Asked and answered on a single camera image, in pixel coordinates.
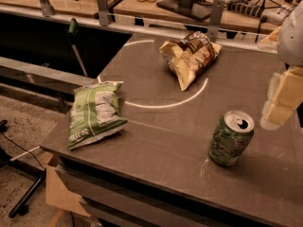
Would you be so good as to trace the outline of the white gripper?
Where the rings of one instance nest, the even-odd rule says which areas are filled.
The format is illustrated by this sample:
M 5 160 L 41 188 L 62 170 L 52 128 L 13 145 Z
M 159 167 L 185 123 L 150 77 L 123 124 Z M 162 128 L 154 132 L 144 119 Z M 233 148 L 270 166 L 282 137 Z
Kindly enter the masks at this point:
M 303 1 L 258 43 L 258 49 L 276 50 L 279 58 L 292 65 L 283 74 L 274 73 L 259 124 L 273 131 L 283 126 L 303 102 Z

